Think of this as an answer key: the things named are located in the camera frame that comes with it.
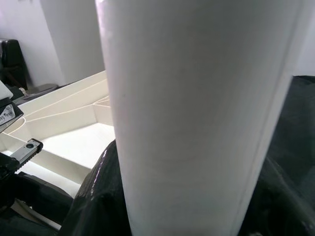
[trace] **white cylinder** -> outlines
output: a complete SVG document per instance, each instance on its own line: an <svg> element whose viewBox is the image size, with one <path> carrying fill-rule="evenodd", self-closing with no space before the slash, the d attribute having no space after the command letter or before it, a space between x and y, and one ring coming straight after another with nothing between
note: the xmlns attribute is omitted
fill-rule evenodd
<svg viewBox="0 0 315 236"><path fill-rule="evenodd" d="M237 235L313 1L96 4L133 235Z"/></svg>

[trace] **black fabric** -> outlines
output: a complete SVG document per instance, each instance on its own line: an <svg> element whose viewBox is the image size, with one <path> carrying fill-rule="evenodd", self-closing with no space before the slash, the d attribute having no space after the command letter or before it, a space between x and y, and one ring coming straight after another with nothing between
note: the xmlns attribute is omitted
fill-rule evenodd
<svg viewBox="0 0 315 236"><path fill-rule="evenodd" d="M85 178L58 235L130 235L115 141Z"/></svg>
<svg viewBox="0 0 315 236"><path fill-rule="evenodd" d="M25 219L8 208L1 213L0 236L57 236L57 231Z"/></svg>

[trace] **white label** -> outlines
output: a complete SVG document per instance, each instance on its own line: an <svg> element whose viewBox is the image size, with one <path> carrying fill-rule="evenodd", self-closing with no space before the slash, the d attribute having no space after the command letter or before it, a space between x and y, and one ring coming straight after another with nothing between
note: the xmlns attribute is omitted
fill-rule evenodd
<svg viewBox="0 0 315 236"><path fill-rule="evenodd" d="M0 125L8 122L9 120L12 120L13 118L15 118L15 112L12 104L10 104L6 106L0 115Z"/></svg>

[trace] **shiny black plastic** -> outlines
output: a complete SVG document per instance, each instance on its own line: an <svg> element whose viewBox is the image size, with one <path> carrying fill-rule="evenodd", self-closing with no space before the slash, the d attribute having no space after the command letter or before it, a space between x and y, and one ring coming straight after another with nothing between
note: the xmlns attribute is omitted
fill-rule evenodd
<svg viewBox="0 0 315 236"><path fill-rule="evenodd" d="M85 178L58 235L131 235L115 141Z"/></svg>

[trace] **black object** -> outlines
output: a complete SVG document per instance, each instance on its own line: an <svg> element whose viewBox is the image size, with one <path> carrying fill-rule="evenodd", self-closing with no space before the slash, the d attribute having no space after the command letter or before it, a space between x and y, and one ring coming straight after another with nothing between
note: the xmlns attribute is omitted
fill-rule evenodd
<svg viewBox="0 0 315 236"><path fill-rule="evenodd" d="M294 77L240 235L315 236L315 77Z"/></svg>
<svg viewBox="0 0 315 236"><path fill-rule="evenodd" d="M19 42L15 39L0 39L1 79L4 84L27 89L26 81L29 80Z"/></svg>
<svg viewBox="0 0 315 236"><path fill-rule="evenodd" d="M23 218L8 208L0 217L1 236L57 236L57 231Z"/></svg>
<svg viewBox="0 0 315 236"><path fill-rule="evenodd" d="M34 211L62 224L73 198L62 189L35 176L20 172L12 180L17 186L15 198L24 201Z"/></svg>
<svg viewBox="0 0 315 236"><path fill-rule="evenodd" d="M10 98L0 100L0 133L13 124L24 113Z"/></svg>
<svg viewBox="0 0 315 236"><path fill-rule="evenodd" d="M116 141L85 178L59 236L130 236Z"/></svg>

